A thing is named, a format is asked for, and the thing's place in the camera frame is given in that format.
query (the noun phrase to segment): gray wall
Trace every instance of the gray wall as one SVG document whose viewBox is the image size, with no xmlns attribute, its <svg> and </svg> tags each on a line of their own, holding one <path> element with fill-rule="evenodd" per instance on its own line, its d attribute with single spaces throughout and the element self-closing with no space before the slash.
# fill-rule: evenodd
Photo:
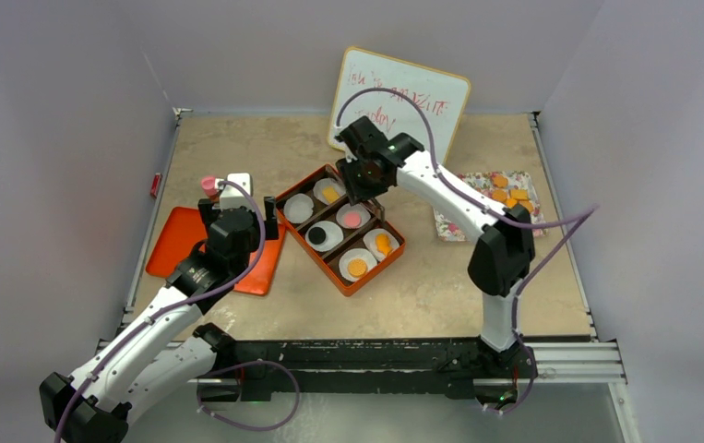
<svg viewBox="0 0 704 443">
<path fill-rule="evenodd" d="M 37 388 L 110 337 L 172 111 L 109 1 L 0 0 L 0 441 L 49 441 Z"/>
<path fill-rule="evenodd" d="M 645 441 L 704 441 L 704 2 L 607 0 L 540 120 Z"/>
<path fill-rule="evenodd" d="M 603 0 L 119 0 L 176 105 L 332 104 L 347 46 L 471 80 L 470 111 L 542 109 Z"/>
</svg>

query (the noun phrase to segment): yellow food item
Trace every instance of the yellow food item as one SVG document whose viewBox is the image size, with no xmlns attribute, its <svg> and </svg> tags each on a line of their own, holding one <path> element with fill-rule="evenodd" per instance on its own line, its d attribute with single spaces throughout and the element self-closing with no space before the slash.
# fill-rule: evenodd
<svg viewBox="0 0 704 443">
<path fill-rule="evenodd" d="M 338 191 L 336 191 L 335 188 L 332 186 L 328 186 L 322 189 L 322 195 L 325 196 L 328 201 L 328 204 L 332 204 L 333 201 L 340 198 L 340 196 L 338 195 Z"/>
<path fill-rule="evenodd" d="M 516 200 L 527 200 L 528 189 L 512 189 L 509 191 L 509 196 Z"/>
<path fill-rule="evenodd" d="M 388 256 L 392 252 L 392 246 L 389 244 L 389 236 L 385 233 L 380 233 L 376 236 L 376 249 L 378 252 L 384 254 L 384 257 Z"/>
<path fill-rule="evenodd" d="M 501 203 L 504 203 L 505 201 L 507 201 L 507 191 L 505 191 L 504 189 L 496 189 L 493 191 L 490 197 L 495 201 L 500 201 Z"/>
<path fill-rule="evenodd" d="M 528 200 L 519 201 L 518 203 L 528 210 L 529 214 L 533 214 L 533 205 Z"/>
<path fill-rule="evenodd" d="M 361 258 L 355 258 L 350 261 L 348 265 L 346 265 L 346 270 L 349 271 L 349 274 L 352 275 L 352 277 L 359 279 L 368 271 L 368 264 Z"/>
<path fill-rule="evenodd" d="M 509 180 L 501 174 L 496 174 L 493 177 L 493 186 L 495 187 L 507 187 L 509 185 Z"/>
</svg>

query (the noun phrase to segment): small white plate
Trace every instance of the small white plate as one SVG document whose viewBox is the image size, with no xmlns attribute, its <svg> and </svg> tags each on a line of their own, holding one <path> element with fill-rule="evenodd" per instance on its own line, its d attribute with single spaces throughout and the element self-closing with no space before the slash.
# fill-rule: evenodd
<svg viewBox="0 0 704 443">
<path fill-rule="evenodd" d="M 310 240 L 308 240 L 308 232 L 310 232 L 314 228 L 324 229 L 325 234 L 327 235 L 325 241 L 318 245 L 315 245 L 311 243 Z M 305 231 L 304 239 L 315 250 L 319 252 L 327 252 L 343 241 L 343 231 L 339 225 L 333 223 L 332 221 L 317 221 L 310 228 L 308 228 L 308 231 Z"/>
<path fill-rule="evenodd" d="M 314 215 L 314 200 L 306 194 L 295 194 L 283 205 L 283 215 L 290 223 L 305 222 Z"/>
<path fill-rule="evenodd" d="M 379 252 L 378 248 L 376 247 L 376 236 L 380 233 L 386 234 L 387 237 L 389 237 L 389 246 L 392 247 L 392 252 L 390 252 L 390 254 L 394 253 L 395 249 L 398 249 L 400 247 L 400 243 L 398 243 L 398 240 L 395 239 L 395 236 L 387 232 L 387 230 L 381 228 L 370 230 L 363 237 L 363 243 L 365 243 L 365 247 L 367 247 L 368 250 L 371 251 L 371 253 L 374 255 L 374 257 L 376 257 L 376 260 L 378 261 L 382 261 L 386 257 L 384 254 Z"/>
<path fill-rule="evenodd" d="M 316 197 L 317 200 L 321 201 L 322 203 L 324 203 L 326 205 L 328 205 L 329 203 L 327 202 L 327 199 L 325 198 L 325 196 L 322 195 L 322 189 L 324 189 L 328 186 L 332 186 L 333 188 L 335 188 L 335 192 L 338 193 L 339 198 L 343 197 L 343 195 L 346 194 L 346 189 L 343 187 L 343 185 L 341 185 L 340 183 L 338 183 L 334 179 L 323 178 L 323 179 L 319 180 L 314 185 L 314 197 Z"/>
<path fill-rule="evenodd" d="M 356 212 L 360 215 L 360 224 L 358 224 L 357 226 L 350 226 L 344 222 L 344 217 L 346 217 L 346 214 L 350 212 Z M 354 206 L 350 206 L 349 203 L 346 203 L 345 205 L 341 206 L 338 210 L 338 213 L 335 214 L 335 220 L 338 221 L 339 225 L 343 226 L 346 229 L 357 229 L 360 226 L 368 223 L 369 220 L 371 220 L 371 213 L 368 212 L 363 205 L 357 204 Z"/>
<path fill-rule="evenodd" d="M 344 279 L 351 282 L 358 281 L 365 276 L 365 274 L 363 274 L 361 277 L 353 277 L 349 273 L 349 263 L 356 258 L 360 258 L 366 265 L 368 265 L 368 271 L 366 271 L 365 274 L 370 272 L 371 269 L 373 269 L 377 264 L 374 255 L 367 249 L 362 249 L 361 247 L 355 247 L 354 249 L 349 249 L 343 253 L 343 255 L 340 256 L 340 260 L 338 260 L 338 269 L 340 270 L 340 275 Z"/>
</svg>

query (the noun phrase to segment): whiteboard frame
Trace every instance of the whiteboard frame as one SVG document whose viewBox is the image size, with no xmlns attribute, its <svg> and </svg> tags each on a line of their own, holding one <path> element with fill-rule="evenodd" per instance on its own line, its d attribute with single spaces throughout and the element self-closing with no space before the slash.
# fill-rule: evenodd
<svg viewBox="0 0 704 443">
<path fill-rule="evenodd" d="M 398 62 L 398 63 L 403 63 L 404 65 L 409 65 L 409 66 L 414 66 L 414 67 L 420 67 L 422 69 L 427 69 L 428 71 L 433 71 L 436 72 L 437 74 L 443 74 L 448 77 L 453 77 L 457 78 L 460 80 L 463 80 L 466 82 L 467 85 L 469 85 L 468 90 L 466 91 L 466 97 L 463 99 L 463 104 L 460 106 L 460 114 L 458 116 L 458 120 L 455 122 L 455 128 L 452 130 L 452 137 L 449 138 L 449 145 L 447 146 L 447 153 L 444 154 L 443 159 L 439 159 L 438 162 L 444 164 L 447 161 L 447 157 L 449 157 L 449 151 L 452 150 L 452 145 L 455 143 L 455 135 L 458 134 L 458 127 L 460 126 L 460 120 L 463 118 L 463 115 L 465 115 L 465 110 L 466 110 L 466 103 L 469 101 L 469 96 L 471 95 L 471 81 L 465 78 L 464 76 L 459 76 L 457 74 L 452 74 L 447 71 L 442 71 L 441 69 L 436 69 L 434 67 L 430 66 L 425 66 L 425 65 L 420 65 L 418 63 L 414 62 L 409 62 L 406 60 L 401 60 L 396 57 L 392 57 L 389 55 L 384 55 L 380 53 L 375 53 L 373 51 L 368 51 L 367 49 L 360 48 L 358 46 L 349 46 L 346 48 L 346 51 L 343 52 L 343 60 L 340 62 L 340 71 L 338 73 L 338 84 L 335 87 L 335 96 L 332 99 L 332 108 L 330 109 L 330 115 L 329 115 L 329 128 L 328 128 L 328 139 L 327 142 L 331 148 L 334 150 L 341 150 L 337 146 L 333 145 L 333 137 L 335 134 L 335 118 L 338 113 L 338 110 L 340 108 L 341 104 L 338 104 L 338 94 L 340 93 L 340 84 L 343 81 L 343 68 L 346 66 L 346 56 L 349 55 L 349 52 L 351 51 L 359 51 L 361 53 L 366 53 L 369 55 L 374 55 L 377 57 L 381 58 L 387 58 L 388 60 L 391 60 L 393 62 Z M 429 141 L 425 140 L 424 141 L 424 146 L 426 150 L 430 149 Z"/>
</svg>

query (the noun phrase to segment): black metal frame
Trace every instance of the black metal frame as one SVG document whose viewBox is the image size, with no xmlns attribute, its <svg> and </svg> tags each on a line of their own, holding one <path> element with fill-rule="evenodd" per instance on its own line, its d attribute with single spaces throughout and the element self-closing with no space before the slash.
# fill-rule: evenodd
<svg viewBox="0 0 704 443">
<path fill-rule="evenodd" d="M 236 341 L 215 325 L 195 331 L 216 350 L 216 369 L 256 360 L 279 362 L 295 376 L 301 392 L 440 394 L 452 400 L 500 403 L 517 398 L 511 386 L 474 386 L 474 380 L 515 379 L 530 374 L 528 355 L 515 344 L 497 353 L 479 337 L 315 341 Z M 293 392 L 289 378 L 271 366 L 251 366 L 229 386 L 203 391 L 206 401 L 269 401 L 273 392 Z"/>
</svg>

